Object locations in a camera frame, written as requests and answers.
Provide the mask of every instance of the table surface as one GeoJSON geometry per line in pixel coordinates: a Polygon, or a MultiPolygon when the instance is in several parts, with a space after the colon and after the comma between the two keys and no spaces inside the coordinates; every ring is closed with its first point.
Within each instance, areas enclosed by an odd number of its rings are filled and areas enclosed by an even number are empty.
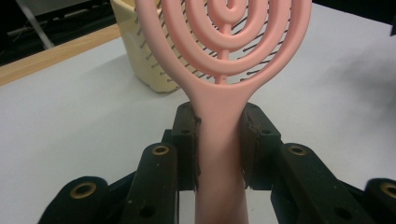
{"type": "MultiPolygon", "coordinates": [[[[314,6],[294,59],[250,99],[284,142],[311,147],[360,189],[374,177],[396,179],[396,39],[389,32],[386,24],[314,6]]],[[[53,57],[44,69],[37,62],[30,76],[23,63],[0,68],[1,78],[8,72],[0,87],[0,223],[37,222],[78,177],[113,183],[128,175],[172,127],[188,98],[140,82],[118,35],[67,60],[53,57]]],[[[251,223],[276,223],[269,192],[248,190],[247,201],[251,223]]],[[[180,223],[192,223],[193,193],[183,192],[180,203],[180,223]]]]}

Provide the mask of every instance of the pink hair brush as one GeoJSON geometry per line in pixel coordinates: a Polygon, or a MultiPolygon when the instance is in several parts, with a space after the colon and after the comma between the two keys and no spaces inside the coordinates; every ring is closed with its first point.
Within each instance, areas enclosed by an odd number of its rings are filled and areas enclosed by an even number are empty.
{"type": "Polygon", "coordinates": [[[309,22],[311,0],[162,0],[160,6],[153,0],[135,3],[153,55],[186,92],[195,116],[201,120],[195,223],[248,223],[239,119],[250,96],[280,72],[299,48],[309,22]],[[175,55],[169,38],[187,65],[175,55]],[[193,75],[187,66],[207,79],[213,77],[214,83],[193,75]]]}

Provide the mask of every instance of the wooden strip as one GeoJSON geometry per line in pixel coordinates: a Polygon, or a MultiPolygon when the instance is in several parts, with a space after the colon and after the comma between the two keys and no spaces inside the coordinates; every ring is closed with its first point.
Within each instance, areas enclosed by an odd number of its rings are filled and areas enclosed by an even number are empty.
{"type": "Polygon", "coordinates": [[[0,86],[120,37],[117,24],[0,67],[0,86]]]}

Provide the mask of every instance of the tabletop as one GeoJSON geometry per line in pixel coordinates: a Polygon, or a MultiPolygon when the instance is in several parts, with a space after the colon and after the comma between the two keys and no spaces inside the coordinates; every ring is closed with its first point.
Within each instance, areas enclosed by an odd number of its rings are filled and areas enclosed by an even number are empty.
{"type": "MultiPolygon", "coordinates": [[[[360,189],[371,178],[396,179],[396,39],[389,32],[386,24],[314,6],[296,56],[250,99],[283,142],[311,147],[360,189]]],[[[153,92],[134,75],[121,38],[107,41],[50,65],[37,61],[31,72],[19,70],[24,63],[0,68],[0,77],[10,74],[0,87],[0,223],[37,222],[78,177],[111,184],[133,172],[188,101],[183,91],[153,92]]],[[[247,190],[250,223],[276,223],[269,195],[247,190]]],[[[180,223],[192,223],[193,193],[183,192],[180,203],[180,223]]]]}

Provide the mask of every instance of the floor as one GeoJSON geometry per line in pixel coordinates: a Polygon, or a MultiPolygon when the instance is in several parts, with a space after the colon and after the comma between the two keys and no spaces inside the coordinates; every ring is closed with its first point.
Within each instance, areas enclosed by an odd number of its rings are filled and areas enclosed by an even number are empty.
{"type": "MultiPolygon", "coordinates": [[[[41,19],[40,25],[49,40],[58,46],[67,41],[115,24],[113,10],[108,1],[89,6],[61,17],[41,19]]],[[[35,30],[26,21],[24,27],[8,34],[11,43],[0,50],[0,66],[15,62],[45,50],[35,30]]]]}

